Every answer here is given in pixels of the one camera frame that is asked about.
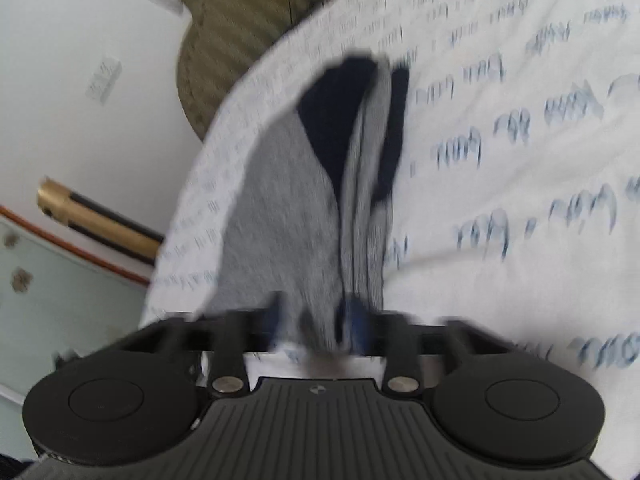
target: orange trim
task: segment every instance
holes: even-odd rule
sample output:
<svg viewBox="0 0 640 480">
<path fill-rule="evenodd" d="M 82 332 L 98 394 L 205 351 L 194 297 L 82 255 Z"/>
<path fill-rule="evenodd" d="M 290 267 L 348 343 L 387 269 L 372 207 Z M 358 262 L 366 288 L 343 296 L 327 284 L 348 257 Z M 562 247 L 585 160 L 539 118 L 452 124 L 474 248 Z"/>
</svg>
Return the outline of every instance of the orange trim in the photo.
<svg viewBox="0 0 640 480">
<path fill-rule="evenodd" d="M 135 272 L 130 272 L 130 270 L 123 269 L 122 267 L 110 264 L 109 262 L 106 262 L 105 260 L 98 258 L 97 256 L 94 256 L 91 253 L 88 253 L 87 251 L 77 248 L 75 245 L 72 245 L 69 242 L 65 242 L 62 238 L 58 238 L 57 236 L 47 233 L 44 229 L 41 229 L 35 226 L 31 222 L 22 218 L 21 216 L 18 216 L 16 213 L 9 211 L 7 208 L 5 208 L 2 205 L 0 205 L 0 215 L 7 217 L 9 220 L 14 222 L 15 224 L 18 224 L 23 229 L 26 229 L 27 231 L 35 234 L 36 236 L 39 236 L 40 238 L 45 239 L 47 242 L 57 245 L 58 247 L 64 249 L 65 251 L 69 251 L 70 253 L 75 254 L 76 256 L 78 256 L 79 258 L 82 258 L 83 260 L 87 260 L 88 262 L 91 262 L 94 265 L 102 267 L 103 269 L 107 269 L 107 270 L 110 270 L 111 272 L 115 272 L 116 274 L 119 274 L 123 278 L 127 278 L 132 282 L 140 283 L 141 285 L 145 285 L 145 286 L 149 285 L 149 280 L 146 279 L 144 276 L 140 276 Z"/>
</svg>

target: metal rivet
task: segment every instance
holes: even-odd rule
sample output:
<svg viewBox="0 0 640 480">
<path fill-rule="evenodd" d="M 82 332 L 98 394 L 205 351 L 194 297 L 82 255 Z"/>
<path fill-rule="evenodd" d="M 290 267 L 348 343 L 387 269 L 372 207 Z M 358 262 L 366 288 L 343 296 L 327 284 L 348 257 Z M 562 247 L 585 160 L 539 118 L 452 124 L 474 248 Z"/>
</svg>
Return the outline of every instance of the metal rivet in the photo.
<svg viewBox="0 0 640 480">
<path fill-rule="evenodd" d="M 386 385 L 399 394 L 410 394 L 418 389 L 420 383 L 412 377 L 397 376 L 390 378 Z"/>
<path fill-rule="evenodd" d="M 211 386 L 214 390 L 220 392 L 221 394 L 234 394 L 242 390 L 244 382 L 242 382 L 242 379 L 239 379 L 237 377 L 226 375 L 218 377 L 211 383 Z"/>
</svg>

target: ribbed rubber surface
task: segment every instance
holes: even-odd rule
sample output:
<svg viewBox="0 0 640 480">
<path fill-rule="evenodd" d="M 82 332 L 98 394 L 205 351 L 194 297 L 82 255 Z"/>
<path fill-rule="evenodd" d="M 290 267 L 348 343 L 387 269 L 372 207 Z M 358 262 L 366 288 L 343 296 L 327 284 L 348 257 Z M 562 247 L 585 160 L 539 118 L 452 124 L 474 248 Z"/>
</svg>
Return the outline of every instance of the ribbed rubber surface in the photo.
<svg viewBox="0 0 640 480">
<path fill-rule="evenodd" d="M 500 468 L 442 437 L 423 407 L 383 397 L 371 380 L 265 379 L 215 402 L 178 446 L 138 464 L 74 466 L 47 458 L 25 480 L 606 480 L 588 462 Z"/>
</svg>

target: logo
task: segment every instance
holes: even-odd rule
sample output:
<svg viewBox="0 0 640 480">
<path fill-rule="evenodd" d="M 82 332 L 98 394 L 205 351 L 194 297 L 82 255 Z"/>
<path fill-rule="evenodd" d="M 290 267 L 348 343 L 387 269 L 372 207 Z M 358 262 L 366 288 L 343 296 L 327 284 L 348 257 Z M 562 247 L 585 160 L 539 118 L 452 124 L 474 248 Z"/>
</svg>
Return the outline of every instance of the logo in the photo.
<svg viewBox="0 0 640 480">
<path fill-rule="evenodd" d="M 326 388 L 322 384 L 316 384 L 316 386 L 309 388 L 309 391 L 314 395 L 322 395 L 325 393 Z"/>
</svg>

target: brass pipe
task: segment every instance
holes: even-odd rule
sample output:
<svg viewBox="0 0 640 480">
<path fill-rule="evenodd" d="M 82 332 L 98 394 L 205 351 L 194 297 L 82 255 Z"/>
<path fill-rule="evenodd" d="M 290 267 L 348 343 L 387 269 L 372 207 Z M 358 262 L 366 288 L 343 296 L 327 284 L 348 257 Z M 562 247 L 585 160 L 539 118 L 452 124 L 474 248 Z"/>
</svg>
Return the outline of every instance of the brass pipe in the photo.
<svg viewBox="0 0 640 480">
<path fill-rule="evenodd" d="M 62 225 L 151 265 L 164 239 L 50 178 L 40 185 L 38 207 Z"/>
</svg>

